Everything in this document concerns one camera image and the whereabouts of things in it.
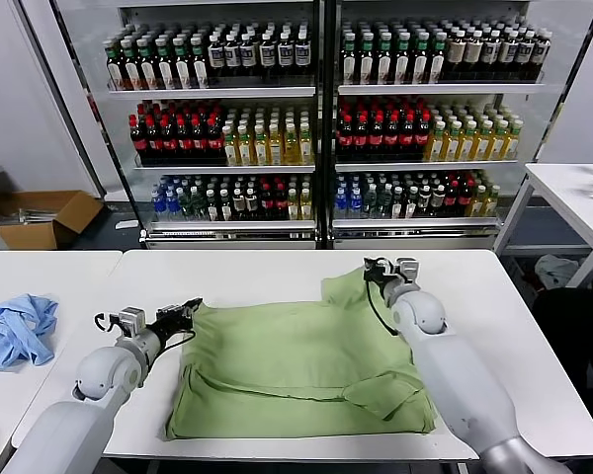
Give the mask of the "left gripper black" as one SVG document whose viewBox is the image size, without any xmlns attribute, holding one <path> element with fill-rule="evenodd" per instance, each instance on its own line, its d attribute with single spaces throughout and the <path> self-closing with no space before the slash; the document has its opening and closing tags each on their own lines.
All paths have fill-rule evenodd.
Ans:
<svg viewBox="0 0 593 474">
<path fill-rule="evenodd" d="M 160 342 L 168 342 L 176 334 L 189 333 L 194 314 L 202 306 L 201 297 L 192 298 L 180 305 L 169 305 L 155 313 L 155 321 L 150 324 L 150 331 Z"/>
</svg>

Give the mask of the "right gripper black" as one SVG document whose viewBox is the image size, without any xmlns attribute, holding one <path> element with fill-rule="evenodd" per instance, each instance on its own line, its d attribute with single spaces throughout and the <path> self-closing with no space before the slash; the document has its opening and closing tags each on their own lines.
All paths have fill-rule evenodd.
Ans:
<svg viewBox="0 0 593 474">
<path fill-rule="evenodd" d="M 399 265 L 394 264 L 385 257 L 365 257 L 364 264 L 364 281 L 373 282 L 380 292 L 384 292 L 388 284 L 399 284 L 401 281 Z"/>
</svg>

